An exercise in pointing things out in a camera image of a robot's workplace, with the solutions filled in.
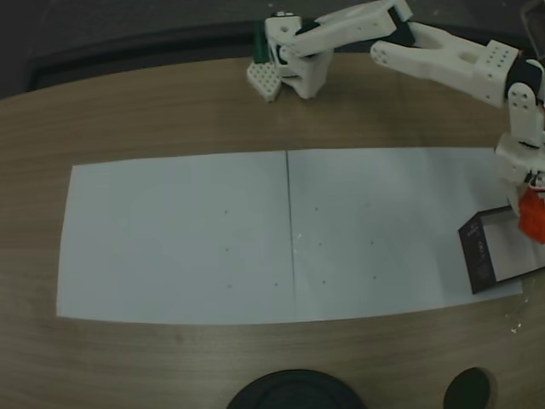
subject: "black lid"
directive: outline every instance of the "black lid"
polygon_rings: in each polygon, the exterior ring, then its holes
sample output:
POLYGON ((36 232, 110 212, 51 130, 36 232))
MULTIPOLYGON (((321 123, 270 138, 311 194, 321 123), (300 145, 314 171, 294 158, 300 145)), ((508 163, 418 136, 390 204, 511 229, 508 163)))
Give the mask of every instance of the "black lid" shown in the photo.
POLYGON ((366 409, 340 380, 322 372, 289 370, 255 380, 227 409, 366 409))
POLYGON ((491 381, 479 368, 454 378, 443 399, 444 409, 486 409, 491 402, 491 381))

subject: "white robotic arm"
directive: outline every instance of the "white robotic arm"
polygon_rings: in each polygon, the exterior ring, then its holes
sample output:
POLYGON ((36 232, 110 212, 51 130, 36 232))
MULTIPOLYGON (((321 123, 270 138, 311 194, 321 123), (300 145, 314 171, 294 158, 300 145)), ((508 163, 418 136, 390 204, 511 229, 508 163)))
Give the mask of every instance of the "white robotic arm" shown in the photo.
POLYGON ((253 63, 248 79, 267 101, 276 98, 281 84, 292 87, 301 98, 313 98, 325 84, 334 48, 376 40, 370 55, 380 66, 442 83, 494 107, 502 108, 507 102, 510 130, 502 135, 496 156, 500 180, 519 214, 519 200, 527 188, 540 197, 545 194, 542 65, 521 58, 509 45, 472 43, 409 22, 410 17, 405 0, 354 6, 320 17, 309 26, 300 17, 277 14, 265 22, 271 62, 253 63))

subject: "white paper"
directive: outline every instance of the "white paper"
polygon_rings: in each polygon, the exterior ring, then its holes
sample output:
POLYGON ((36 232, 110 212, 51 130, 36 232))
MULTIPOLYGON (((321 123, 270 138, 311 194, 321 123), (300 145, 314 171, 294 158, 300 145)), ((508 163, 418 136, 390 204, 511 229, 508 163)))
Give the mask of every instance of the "white paper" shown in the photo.
POLYGON ((74 167, 57 314, 259 324, 520 292, 472 296, 457 236, 506 204, 490 149, 300 151, 288 165, 229 153, 74 167))
POLYGON ((74 167, 57 297, 90 320, 293 321, 285 153, 74 167))
POLYGON ((472 295, 458 238, 505 205, 491 149, 290 152, 298 320, 397 314, 520 293, 472 295))

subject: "box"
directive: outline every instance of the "box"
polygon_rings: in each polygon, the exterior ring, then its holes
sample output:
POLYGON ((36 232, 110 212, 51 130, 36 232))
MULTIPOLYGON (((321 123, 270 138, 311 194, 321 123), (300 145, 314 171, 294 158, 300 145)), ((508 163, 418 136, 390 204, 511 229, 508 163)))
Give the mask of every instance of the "box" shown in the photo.
POLYGON ((545 268, 545 246, 519 231, 510 206, 480 211, 458 233, 473 294, 545 268))

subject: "orange object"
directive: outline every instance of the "orange object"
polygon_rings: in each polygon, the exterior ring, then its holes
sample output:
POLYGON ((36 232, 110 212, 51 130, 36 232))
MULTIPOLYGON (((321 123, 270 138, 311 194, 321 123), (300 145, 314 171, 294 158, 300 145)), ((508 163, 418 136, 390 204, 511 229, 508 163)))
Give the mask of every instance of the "orange object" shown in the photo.
POLYGON ((519 229, 531 239, 545 244, 545 200, 538 191, 526 189, 519 200, 519 229))

